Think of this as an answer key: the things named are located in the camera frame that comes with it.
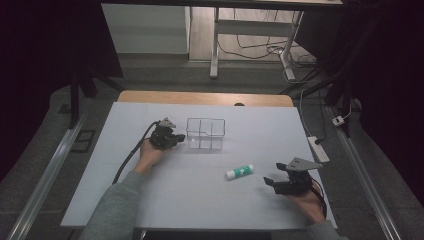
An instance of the green label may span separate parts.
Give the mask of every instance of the green label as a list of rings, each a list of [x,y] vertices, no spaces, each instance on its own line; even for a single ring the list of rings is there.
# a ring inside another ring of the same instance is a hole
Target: green label
[[[250,170],[249,166],[244,166],[244,167],[239,167],[234,169],[234,174],[236,175],[236,177],[240,177],[240,176],[251,174],[251,173],[252,171]]]

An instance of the power strip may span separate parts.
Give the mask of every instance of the power strip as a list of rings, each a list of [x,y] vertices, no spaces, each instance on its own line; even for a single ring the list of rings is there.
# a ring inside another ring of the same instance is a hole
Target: power strip
[[[328,158],[327,153],[325,153],[324,148],[322,148],[321,144],[315,143],[316,140],[316,137],[308,137],[309,145],[311,145],[312,150],[314,150],[315,156],[318,158],[318,161],[320,163],[329,162],[330,159]]]

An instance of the white power adapter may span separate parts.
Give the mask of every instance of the white power adapter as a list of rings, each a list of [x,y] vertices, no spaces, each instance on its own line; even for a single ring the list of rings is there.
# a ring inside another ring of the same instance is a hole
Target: white power adapter
[[[340,126],[344,123],[344,119],[342,118],[342,116],[338,116],[336,118],[333,118],[333,123],[336,126]]]

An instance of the pen holder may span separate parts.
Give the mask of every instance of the pen holder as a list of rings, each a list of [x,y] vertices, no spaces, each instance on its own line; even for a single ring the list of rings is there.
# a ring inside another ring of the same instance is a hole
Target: pen holder
[[[188,147],[194,149],[222,149],[225,120],[213,118],[187,119]]]

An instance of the human hand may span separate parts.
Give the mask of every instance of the human hand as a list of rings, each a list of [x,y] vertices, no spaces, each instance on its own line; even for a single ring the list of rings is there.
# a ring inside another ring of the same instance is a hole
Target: human hand
[[[171,149],[157,149],[150,143],[149,139],[144,140],[140,146],[140,159],[134,168],[134,172],[146,174],[150,171],[152,166],[158,163],[162,156],[170,150]]]
[[[321,193],[317,183],[312,181],[312,187]],[[285,195],[288,199],[292,200],[299,209],[313,222],[319,223],[325,221],[324,213],[322,212],[321,201],[318,197],[309,190],[308,192],[300,195]]]

